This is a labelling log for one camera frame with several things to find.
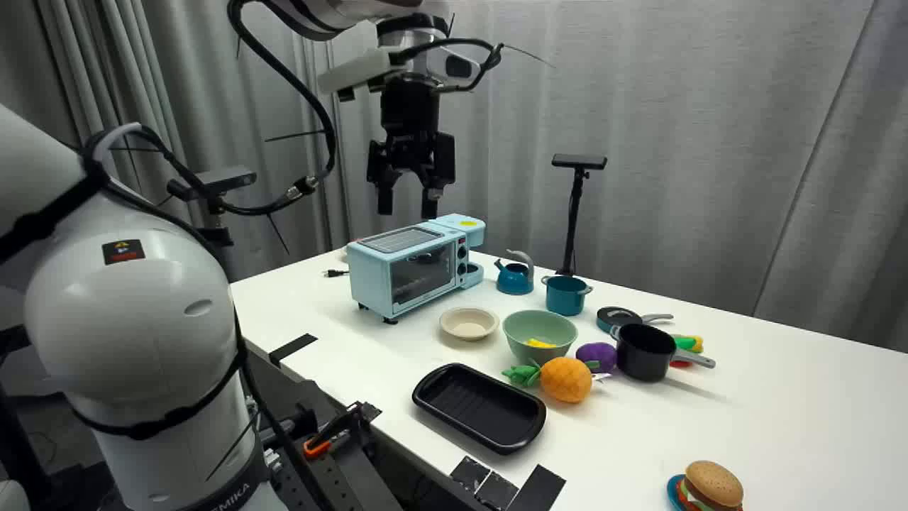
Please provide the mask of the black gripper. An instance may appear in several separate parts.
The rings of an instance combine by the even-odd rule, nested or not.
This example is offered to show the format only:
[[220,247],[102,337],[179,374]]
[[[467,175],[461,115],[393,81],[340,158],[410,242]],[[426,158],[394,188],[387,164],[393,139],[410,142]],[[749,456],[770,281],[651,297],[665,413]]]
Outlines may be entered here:
[[393,78],[382,93],[384,142],[369,145],[366,179],[379,183],[379,213],[393,215],[401,169],[420,175],[424,217],[438,217],[443,183],[454,182],[454,139],[441,131],[441,93],[430,81]]

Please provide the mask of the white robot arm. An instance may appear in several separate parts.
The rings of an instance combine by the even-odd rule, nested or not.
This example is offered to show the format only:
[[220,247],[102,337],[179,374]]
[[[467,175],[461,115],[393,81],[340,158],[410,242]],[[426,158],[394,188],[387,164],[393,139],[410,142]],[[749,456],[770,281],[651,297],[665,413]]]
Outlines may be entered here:
[[112,172],[128,121],[84,146],[0,108],[4,283],[43,369],[92,428],[128,511],[289,511],[228,271],[183,217]]

